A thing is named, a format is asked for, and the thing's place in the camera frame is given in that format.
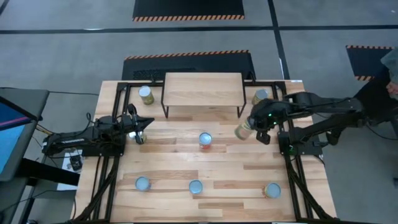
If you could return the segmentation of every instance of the hazard stripe mat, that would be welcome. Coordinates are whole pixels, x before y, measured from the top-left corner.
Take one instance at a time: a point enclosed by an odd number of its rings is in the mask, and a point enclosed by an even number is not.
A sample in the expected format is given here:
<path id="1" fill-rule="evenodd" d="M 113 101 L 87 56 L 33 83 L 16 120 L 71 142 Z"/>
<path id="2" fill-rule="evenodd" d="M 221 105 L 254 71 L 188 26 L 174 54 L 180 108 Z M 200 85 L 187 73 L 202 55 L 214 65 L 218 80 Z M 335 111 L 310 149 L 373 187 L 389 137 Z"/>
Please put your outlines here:
<path id="1" fill-rule="evenodd" d="M 360 81 L 369 81 L 388 72 L 380 59 L 394 48 L 347 45 L 346 49 L 355 78 Z"/>
<path id="2" fill-rule="evenodd" d="M 122 80 L 163 80 L 166 72 L 241 72 L 256 78 L 248 50 L 225 50 L 126 57 Z"/>
<path id="3" fill-rule="evenodd" d="M 136 0 L 134 22 L 244 19 L 242 0 Z"/>

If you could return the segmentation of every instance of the concrete floor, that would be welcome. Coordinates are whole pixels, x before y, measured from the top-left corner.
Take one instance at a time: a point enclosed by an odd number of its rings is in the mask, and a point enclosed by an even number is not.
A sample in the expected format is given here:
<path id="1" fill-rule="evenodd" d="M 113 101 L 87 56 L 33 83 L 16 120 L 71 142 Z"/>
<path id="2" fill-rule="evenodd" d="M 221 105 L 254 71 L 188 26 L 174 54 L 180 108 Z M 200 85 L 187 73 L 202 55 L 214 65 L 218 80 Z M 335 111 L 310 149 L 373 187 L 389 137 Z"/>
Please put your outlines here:
<path id="1" fill-rule="evenodd" d="M 274 2 L 280 26 L 398 21 L 396 0 Z M 272 25 L 265 0 L 244 0 L 244 21 L 135 24 L 131 22 L 133 6 L 134 1 L 129 0 L 10 0 L 0 16 L 0 30 Z M 354 79 L 345 45 L 397 45 L 398 30 L 282 31 L 281 36 L 291 79 L 303 80 L 308 91 L 320 96 L 346 97 L 364 83 Z M 19 88 L 98 93 L 103 80 L 121 79 L 126 56 L 235 49 L 251 51 L 258 78 L 282 78 L 273 31 L 0 35 L 0 49 L 0 86 Z M 82 129 L 85 113 L 93 114 L 95 106 L 95 96 L 51 94 L 42 125 L 55 132 Z M 389 124 L 376 130 L 394 136 Z M 34 136 L 39 141 L 44 137 Z M 324 153 L 341 219 L 396 223 L 398 190 L 392 178 L 398 176 L 397 142 L 381 139 L 367 129 L 349 129 L 338 146 L 328 146 Z M 41 158 L 39 146 L 32 141 L 25 156 Z M 72 204 L 71 197 L 39 199 L 30 217 L 40 223 L 63 222 Z"/>

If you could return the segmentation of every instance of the monitor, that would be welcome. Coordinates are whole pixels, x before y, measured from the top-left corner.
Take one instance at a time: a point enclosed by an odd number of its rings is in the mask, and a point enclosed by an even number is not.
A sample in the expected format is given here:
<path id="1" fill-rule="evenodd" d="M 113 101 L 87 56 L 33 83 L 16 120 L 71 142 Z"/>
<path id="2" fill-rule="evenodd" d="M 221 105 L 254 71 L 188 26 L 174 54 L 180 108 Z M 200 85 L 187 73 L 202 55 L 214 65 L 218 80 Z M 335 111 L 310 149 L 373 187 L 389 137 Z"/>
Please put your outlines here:
<path id="1" fill-rule="evenodd" d="M 37 117 L 0 96 L 0 131 L 38 121 Z"/>

